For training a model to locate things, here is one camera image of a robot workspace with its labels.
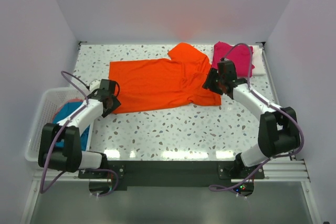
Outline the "orange t-shirt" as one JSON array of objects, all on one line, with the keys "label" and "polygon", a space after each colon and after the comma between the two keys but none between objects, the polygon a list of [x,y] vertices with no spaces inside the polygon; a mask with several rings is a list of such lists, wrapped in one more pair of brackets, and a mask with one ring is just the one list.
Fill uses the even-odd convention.
[{"label": "orange t-shirt", "polygon": [[221,96],[203,88],[211,68],[209,58],[180,43],[167,58],[112,61],[109,79],[121,88],[116,114],[176,108],[193,103],[220,106]]}]

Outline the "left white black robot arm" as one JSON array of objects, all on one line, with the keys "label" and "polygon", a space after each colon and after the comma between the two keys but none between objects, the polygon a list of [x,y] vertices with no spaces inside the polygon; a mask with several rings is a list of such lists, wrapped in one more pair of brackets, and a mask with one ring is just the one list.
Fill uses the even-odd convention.
[{"label": "left white black robot arm", "polygon": [[116,110],[120,85],[102,79],[99,86],[85,96],[81,106],[57,123],[47,123],[41,131],[38,165],[44,169],[76,172],[90,169],[97,178],[108,174],[106,155],[81,148],[82,133],[99,117]]}]

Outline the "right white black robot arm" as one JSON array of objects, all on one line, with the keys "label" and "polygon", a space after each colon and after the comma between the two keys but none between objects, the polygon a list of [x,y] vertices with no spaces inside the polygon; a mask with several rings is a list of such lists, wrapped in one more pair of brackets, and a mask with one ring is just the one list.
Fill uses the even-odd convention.
[{"label": "right white black robot arm", "polygon": [[203,88],[227,95],[259,120],[257,144],[236,155],[230,170],[232,174],[246,178],[254,166],[271,158],[283,157],[289,151],[301,150],[302,130],[297,123],[295,110],[272,103],[254,90],[249,80],[238,78],[232,61],[224,60],[217,64],[217,68],[211,68]]}]

